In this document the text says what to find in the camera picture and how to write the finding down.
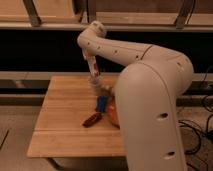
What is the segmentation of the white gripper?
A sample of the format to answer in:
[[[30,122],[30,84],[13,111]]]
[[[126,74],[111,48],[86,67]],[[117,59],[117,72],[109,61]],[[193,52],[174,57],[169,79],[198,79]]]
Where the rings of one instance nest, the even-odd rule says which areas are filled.
[[[83,57],[84,59],[88,62],[88,66],[89,66],[89,71],[91,73],[92,76],[95,76],[93,73],[93,61],[96,61],[96,58],[91,55],[88,51],[83,50],[82,51]],[[90,86],[94,89],[97,90],[97,95],[98,96],[102,96],[103,95],[103,87],[102,87],[102,83],[100,78],[96,78],[96,77],[92,77],[90,76],[88,81],[90,83]]]

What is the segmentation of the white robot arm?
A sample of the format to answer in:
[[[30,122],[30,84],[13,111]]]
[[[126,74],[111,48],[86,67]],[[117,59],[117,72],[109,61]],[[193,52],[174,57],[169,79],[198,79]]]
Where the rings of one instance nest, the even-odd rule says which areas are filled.
[[[110,40],[98,21],[77,39],[85,57],[99,55],[125,69],[115,101],[129,171],[187,171],[176,99],[194,74],[183,53],[157,45]]]

